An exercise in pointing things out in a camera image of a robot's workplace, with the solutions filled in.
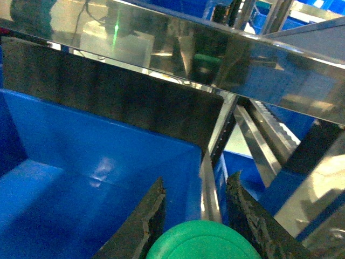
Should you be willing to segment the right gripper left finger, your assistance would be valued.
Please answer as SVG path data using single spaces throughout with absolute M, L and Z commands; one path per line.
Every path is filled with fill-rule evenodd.
M 145 258 L 163 234 L 166 191 L 159 177 L 116 233 L 93 258 Z

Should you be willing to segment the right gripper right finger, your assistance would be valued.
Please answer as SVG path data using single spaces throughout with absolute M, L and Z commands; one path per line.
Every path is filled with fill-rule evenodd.
M 314 258 L 245 190 L 238 171 L 226 180 L 229 227 L 240 233 L 261 258 Z

